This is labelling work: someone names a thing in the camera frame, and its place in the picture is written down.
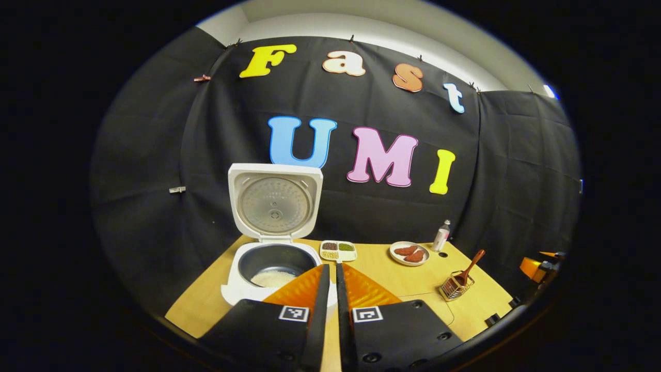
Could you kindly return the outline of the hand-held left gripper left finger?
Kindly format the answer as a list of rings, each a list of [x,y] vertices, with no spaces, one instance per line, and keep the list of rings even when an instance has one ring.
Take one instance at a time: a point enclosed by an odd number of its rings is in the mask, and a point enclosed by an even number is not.
[[[200,339],[229,371],[319,371],[324,348],[329,265],[307,271],[312,306],[241,299]]]

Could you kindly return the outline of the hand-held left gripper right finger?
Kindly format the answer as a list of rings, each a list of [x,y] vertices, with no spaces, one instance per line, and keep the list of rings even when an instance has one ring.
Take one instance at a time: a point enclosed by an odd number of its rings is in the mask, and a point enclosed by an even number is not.
[[[344,371],[423,371],[462,340],[422,299],[350,304],[351,272],[338,263],[338,339]]]

